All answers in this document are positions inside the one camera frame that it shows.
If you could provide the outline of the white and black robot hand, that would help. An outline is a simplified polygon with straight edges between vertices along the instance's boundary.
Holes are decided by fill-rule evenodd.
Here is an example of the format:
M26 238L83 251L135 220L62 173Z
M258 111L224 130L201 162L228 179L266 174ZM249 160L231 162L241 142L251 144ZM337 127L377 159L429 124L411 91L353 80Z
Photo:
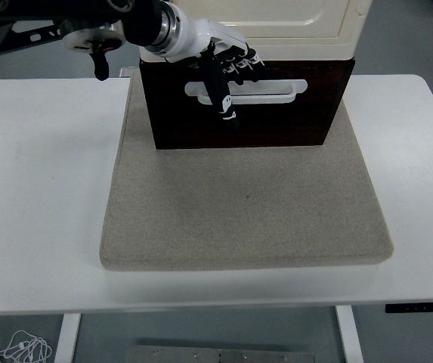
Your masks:
M266 77L264 62L239 31L207 18L194 20L169 2L162 3L159 35L144 49L170 64L197 68L212 106L233 130L240 123L228 79L242 85Z

